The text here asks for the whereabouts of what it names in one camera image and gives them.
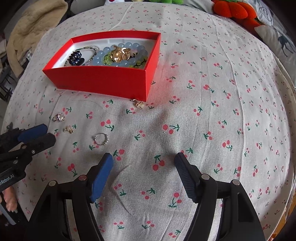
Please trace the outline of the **person's left hand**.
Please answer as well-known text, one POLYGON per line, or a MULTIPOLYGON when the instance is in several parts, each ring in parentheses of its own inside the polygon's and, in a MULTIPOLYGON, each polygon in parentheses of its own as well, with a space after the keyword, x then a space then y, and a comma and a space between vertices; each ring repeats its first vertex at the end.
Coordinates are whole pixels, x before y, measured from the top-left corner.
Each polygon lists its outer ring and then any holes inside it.
POLYGON ((16 192, 13 186, 8 187, 7 189, 1 192, 1 200, 6 203, 6 209, 8 212, 14 212, 17 209, 18 201, 16 198, 16 192))

